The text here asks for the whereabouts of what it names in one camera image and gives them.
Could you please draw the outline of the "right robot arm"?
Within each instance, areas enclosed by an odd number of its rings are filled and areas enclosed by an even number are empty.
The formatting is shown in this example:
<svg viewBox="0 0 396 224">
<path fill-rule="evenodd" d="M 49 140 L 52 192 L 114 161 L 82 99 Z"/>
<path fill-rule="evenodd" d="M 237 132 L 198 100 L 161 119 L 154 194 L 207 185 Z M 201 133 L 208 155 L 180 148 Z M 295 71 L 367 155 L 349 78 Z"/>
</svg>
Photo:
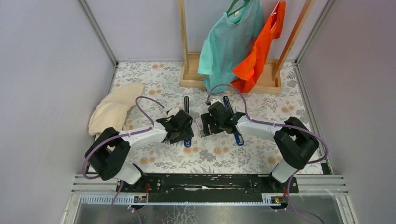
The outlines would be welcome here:
<svg viewBox="0 0 396 224">
<path fill-rule="evenodd" d="M 290 117 L 284 123 L 254 120 L 246 113 L 232 113 L 226 106 L 217 101 L 208 103 L 210 133 L 226 132 L 232 135 L 255 136 L 274 142 L 282 160 L 275 166 L 268 179 L 269 189 L 280 192 L 286 182 L 298 170 L 303 169 L 319 147 L 319 141 L 303 123 Z"/>
</svg>

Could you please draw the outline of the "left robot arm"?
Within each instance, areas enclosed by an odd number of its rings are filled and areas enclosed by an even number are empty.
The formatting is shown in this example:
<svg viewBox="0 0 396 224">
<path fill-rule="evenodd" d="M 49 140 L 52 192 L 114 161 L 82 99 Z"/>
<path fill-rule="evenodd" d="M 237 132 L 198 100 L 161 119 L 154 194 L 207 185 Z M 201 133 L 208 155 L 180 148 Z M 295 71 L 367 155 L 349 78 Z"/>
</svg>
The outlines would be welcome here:
<svg viewBox="0 0 396 224">
<path fill-rule="evenodd" d="M 90 165 L 103 181 L 118 179 L 126 182 L 134 192 L 144 188 L 143 172 L 136 165 L 126 162 L 132 149 L 158 143 L 179 143 L 194 136 L 193 118 L 184 110 L 157 119 L 148 127 L 130 131 L 106 128 L 85 153 L 83 168 Z"/>
</svg>

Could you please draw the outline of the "red white staples box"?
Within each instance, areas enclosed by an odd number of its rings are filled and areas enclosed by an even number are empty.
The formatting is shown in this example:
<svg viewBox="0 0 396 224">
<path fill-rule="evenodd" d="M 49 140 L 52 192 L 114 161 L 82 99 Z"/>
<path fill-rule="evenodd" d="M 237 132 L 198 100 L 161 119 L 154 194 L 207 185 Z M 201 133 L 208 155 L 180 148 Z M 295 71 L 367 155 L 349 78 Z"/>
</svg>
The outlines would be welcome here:
<svg viewBox="0 0 396 224">
<path fill-rule="evenodd" d="M 203 126 L 202 119 L 201 119 L 201 118 L 197 118 L 197 119 L 195 120 L 195 122 L 196 122 L 196 125 L 197 125 L 197 127 L 198 127 L 198 130 L 199 130 L 199 131 L 203 131 L 204 126 Z"/>
</svg>

